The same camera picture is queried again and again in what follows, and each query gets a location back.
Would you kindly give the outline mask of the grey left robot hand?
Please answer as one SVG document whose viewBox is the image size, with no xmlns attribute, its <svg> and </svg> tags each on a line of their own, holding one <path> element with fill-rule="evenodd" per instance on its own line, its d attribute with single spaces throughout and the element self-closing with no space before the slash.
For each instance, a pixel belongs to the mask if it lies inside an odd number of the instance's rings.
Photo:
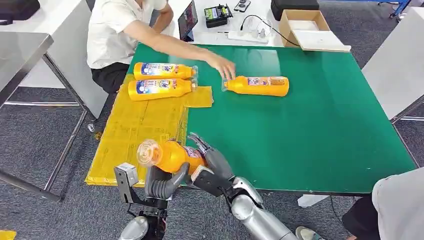
<svg viewBox="0 0 424 240">
<path fill-rule="evenodd" d="M 190 165 L 183 163 L 176 173 L 166 172 L 157 166 L 147 168 L 144 192 L 149 198 L 168 200 L 188 176 Z"/>
</svg>

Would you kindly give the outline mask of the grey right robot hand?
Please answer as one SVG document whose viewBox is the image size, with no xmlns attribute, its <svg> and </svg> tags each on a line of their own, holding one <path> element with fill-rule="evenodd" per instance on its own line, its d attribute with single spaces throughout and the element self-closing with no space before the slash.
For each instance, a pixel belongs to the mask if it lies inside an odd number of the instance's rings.
<svg viewBox="0 0 424 240">
<path fill-rule="evenodd" d="M 194 132 L 190 132 L 188 138 L 197 145 L 207 167 L 212 170 L 215 175 L 225 180 L 231 180 L 235 176 L 229 162 L 220 151 L 212 147 Z"/>
</svg>

